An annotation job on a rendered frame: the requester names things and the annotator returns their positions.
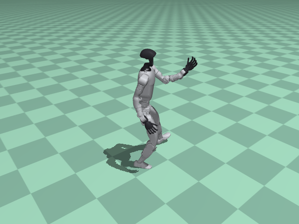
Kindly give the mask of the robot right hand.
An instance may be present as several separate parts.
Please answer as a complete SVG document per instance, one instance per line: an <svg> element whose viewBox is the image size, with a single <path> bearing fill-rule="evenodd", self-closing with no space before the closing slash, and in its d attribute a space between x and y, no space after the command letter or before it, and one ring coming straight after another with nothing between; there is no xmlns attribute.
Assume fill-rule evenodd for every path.
<svg viewBox="0 0 299 224"><path fill-rule="evenodd" d="M145 124L145 128L146 128L146 130L148 131L148 133L149 133L149 134L151 134L151 133L153 134L153 132L155 132L154 129L157 131L157 129L156 129L153 125L155 125L155 126L157 126L157 125L154 124L154 123L151 123L150 121L148 121L148 119L147 119L147 117L146 117L145 115L144 115L144 117L145 117L146 121L145 121L145 122L142 122L142 123ZM149 129L150 131L149 131L148 129ZM153 132L152 132L151 130L152 130ZM151 133L150 133L150 132L151 132ZM156 133L156 132L155 132L155 133Z"/></svg>

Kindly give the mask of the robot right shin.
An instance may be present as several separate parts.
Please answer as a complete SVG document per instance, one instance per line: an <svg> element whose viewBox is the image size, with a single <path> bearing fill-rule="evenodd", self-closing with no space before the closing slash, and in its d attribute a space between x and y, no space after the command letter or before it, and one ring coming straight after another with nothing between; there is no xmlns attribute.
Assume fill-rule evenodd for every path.
<svg viewBox="0 0 299 224"><path fill-rule="evenodd" d="M154 146L151 143L148 143L143 149L141 157L137 163L144 162L155 151L156 148L154 148Z"/></svg>

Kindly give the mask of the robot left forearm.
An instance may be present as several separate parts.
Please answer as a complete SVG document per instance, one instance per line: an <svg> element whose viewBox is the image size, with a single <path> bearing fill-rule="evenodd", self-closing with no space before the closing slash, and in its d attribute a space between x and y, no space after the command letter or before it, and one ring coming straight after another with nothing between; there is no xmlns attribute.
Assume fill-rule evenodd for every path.
<svg viewBox="0 0 299 224"><path fill-rule="evenodd" d="M178 74L175 74L175 75L169 75L169 78L170 78L170 81L171 82L174 82L174 81L176 81L176 80L179 80L179 79L182 79L184 76L184 74L185 74L186 72L185 72L185 70L181 70Z"/></svg>

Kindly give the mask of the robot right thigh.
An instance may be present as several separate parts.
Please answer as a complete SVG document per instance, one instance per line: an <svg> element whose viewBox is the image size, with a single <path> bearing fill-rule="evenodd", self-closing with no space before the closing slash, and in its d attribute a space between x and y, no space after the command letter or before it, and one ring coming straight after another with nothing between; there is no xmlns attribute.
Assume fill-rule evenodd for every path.
<svg viewBox="0 0 299 224"><path fill-rule="evenodd" d="M152 116L150 115L150 114L147 114L146 112L143 112L143 114L147 117L147 119L148 119L148 121L150 121L151 123L154 123L155 124L155 122L154 122L154 120L153 120L153 118L152 118ZM141 124L144 126L145 124L143 124L142 122L141 122ZM155 125L153 125L156 129L157 129L157 126L155 126ZM149 129L148 129L149 130ZM147 131L147 130L146 130ZM149 130L150 131L150 130ZM152 130L151 130L152 131ZM148 135L148 137L149 137L149 140L147 141L147 143L146 143L146 145L148 144L148 143L151 143L153 146L154 146L154 148L156 147L156 145L157 145L157 141L158 141L158 131L156 131L155 129L154 129L154 131L156 132L153 132L153 134L151 133L151 134L149 134L148 133L148 131L147 131L147 135Z"/></svg>

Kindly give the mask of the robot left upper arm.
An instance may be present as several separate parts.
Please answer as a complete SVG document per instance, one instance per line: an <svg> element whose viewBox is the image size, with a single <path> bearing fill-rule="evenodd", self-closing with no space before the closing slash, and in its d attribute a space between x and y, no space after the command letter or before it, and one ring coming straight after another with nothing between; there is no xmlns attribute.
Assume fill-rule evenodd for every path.
<svg viewBox="0 0 299 224"><path fill-rule="evenodd" d="M152 68L154 69L155 77L157 79L159 79L164 84L168 84L169 83L169 81L170 81L169 76L163 76L162 73L155 67L155 65L153 65Z"/></svg>

